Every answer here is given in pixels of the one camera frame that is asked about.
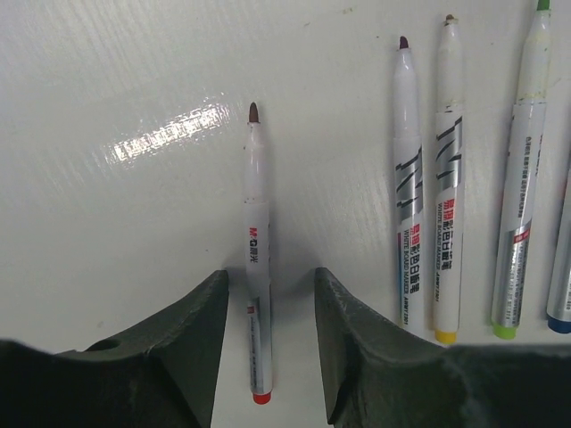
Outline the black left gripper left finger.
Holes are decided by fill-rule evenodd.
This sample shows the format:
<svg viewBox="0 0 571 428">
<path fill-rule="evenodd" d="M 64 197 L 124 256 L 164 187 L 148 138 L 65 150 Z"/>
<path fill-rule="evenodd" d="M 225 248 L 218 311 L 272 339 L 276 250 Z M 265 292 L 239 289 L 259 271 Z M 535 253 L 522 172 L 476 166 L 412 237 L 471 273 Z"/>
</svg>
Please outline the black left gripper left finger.
<svg viewBox="0 0 571 428">
<path fill-rule="evenodd" d="M 83 351 L 1 342 L 3 427 L 208 427 L 228 273 Z"/>
</svg>

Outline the magenta whiteboard marker pen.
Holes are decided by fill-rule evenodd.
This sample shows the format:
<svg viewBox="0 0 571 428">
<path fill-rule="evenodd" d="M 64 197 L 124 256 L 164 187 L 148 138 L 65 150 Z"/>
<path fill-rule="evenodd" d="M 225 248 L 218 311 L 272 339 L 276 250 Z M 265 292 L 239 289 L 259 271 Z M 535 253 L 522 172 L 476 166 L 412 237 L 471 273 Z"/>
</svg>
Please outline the magenta whiteboard marker pen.
<svg viewBox="0 0 571 428">
<path fill-rule="evenodd" d="M 393 163 L 400 323 L 422 338 L 426 334 L 423 151 L 417 73 L 405 36 L 399 40 L 393 74 Z"/>
</svg>

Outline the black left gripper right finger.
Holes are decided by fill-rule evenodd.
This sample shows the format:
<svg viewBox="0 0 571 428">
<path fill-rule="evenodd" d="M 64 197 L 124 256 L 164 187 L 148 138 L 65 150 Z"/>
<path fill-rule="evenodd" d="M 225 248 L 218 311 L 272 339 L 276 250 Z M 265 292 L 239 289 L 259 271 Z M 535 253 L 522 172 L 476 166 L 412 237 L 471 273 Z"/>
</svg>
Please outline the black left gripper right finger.
<svg viewBox="0 0 571 428">
<path fill-rule="evenodd" d="M 327 421 L 335 427 L 567 427 L 567 345 L 444 348 L 314 276 Z"/>
</svg>

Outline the red whiteboard marker pen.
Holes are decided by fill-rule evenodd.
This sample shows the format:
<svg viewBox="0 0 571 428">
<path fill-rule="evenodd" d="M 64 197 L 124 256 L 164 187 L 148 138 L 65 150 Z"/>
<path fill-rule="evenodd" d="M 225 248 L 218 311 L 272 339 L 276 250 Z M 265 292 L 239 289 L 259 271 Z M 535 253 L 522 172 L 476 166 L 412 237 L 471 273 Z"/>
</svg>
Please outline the red whiteboard marker pen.
<svg viewBox="0 0 571 428">
<path fill-rule="evenodd" d="M 250 388 L 253 402 L 265 405 L 273 390 L 269 161 L 256 103 L 248 113 L 244 144 L 244 264 L 249 301 Z"/>
</svg>

